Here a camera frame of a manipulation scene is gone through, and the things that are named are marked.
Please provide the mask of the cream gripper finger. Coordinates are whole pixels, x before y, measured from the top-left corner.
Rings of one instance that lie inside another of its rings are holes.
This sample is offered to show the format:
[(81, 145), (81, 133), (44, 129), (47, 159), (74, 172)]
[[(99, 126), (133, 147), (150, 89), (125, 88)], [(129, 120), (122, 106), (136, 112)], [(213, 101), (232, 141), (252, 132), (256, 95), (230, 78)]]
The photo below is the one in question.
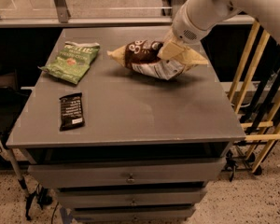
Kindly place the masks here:
[(187, 66), (208, 64), (207, 59), (194, 49), (184, 49), (181, 52), (181, 62)]
[(158, 57), (163, 60), (177, 59), (184, 51), (185, 49), (176, 43), (166, 43), (161, 47)]

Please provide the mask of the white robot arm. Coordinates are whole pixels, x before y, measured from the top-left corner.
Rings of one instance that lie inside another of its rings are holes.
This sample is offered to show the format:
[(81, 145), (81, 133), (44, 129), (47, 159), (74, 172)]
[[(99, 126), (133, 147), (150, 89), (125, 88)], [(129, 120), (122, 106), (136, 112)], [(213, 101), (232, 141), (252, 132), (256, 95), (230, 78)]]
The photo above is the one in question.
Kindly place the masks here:
[(254, 18), (280, 45), (280, 0), (187, 0), (175, 14), (159, 57), (172, 60), (240, 12)]

